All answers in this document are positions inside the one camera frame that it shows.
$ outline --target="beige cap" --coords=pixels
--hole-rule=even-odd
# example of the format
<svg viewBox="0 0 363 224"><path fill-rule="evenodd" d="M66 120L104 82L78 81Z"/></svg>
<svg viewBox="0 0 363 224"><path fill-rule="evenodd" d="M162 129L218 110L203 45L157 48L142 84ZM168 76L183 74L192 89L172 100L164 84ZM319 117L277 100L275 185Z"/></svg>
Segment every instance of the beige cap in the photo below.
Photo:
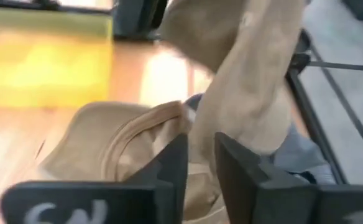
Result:
<svg viewBox="0 0 363 224"><path fill-rule="evenodd" d="M301 28L302 0L175 0L160 33L216 73L189 135L190 151L211 164L221 131L271 154L291 125L283 78Z"/></svg>
<svg viewBox="0 0 363 224"><path fill-rule="evenodd" d="M57 147L41 163L41 174L60 180L103 180L103 157L117 130L148 110L115 102L84 106L74 115Z"/></svg>

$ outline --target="gray fabric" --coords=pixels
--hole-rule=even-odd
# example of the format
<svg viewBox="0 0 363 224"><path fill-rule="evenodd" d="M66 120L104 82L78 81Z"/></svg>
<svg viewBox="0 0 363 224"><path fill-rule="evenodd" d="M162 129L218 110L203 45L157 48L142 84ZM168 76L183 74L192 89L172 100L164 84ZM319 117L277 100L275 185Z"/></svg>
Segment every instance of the gray fabric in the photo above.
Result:
<svg viewBox="0 0 363 224"><path fill-rule="evenodd" d="M202 94L197 94L186 100L186 104L197 110ZM309 172L317 184L335 184L329 164L324 159L320 148L310 139L302 136L294 124L289 129L288 136L275 153L264 159L270 160L276 167L289 173L301 174Z"/></svg>

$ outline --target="black metal frame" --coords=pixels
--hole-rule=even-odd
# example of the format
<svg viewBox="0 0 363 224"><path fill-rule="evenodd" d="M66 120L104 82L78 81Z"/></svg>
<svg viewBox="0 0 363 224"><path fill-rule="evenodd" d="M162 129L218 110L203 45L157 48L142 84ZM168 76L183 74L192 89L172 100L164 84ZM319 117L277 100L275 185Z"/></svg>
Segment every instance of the black metal frame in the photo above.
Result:
<svg viewBox="0 0 363 224"><path fill-rule="evenodd" d="M215 134L216 170L232 224L363 223L363 185L316 185Z"/></svg>
<svg viewBox="0 0 363 224"><path fill-rule="evenodd" d="M336 182L338 184L346 184L347 180L344 176L341 167L336 162L336 156L334 155L329 141L325 135L323 128L319 122L319 119L311 105L307 92L303 88L303 85L299 79L299 72L297 70L290 70L286 75L288 85L291 89L292 95L295 99L296 105L300 110L300 114L307 127L307 131L319 148L321 149L325 159L329 162L331 170L334 174Z"/></svg>

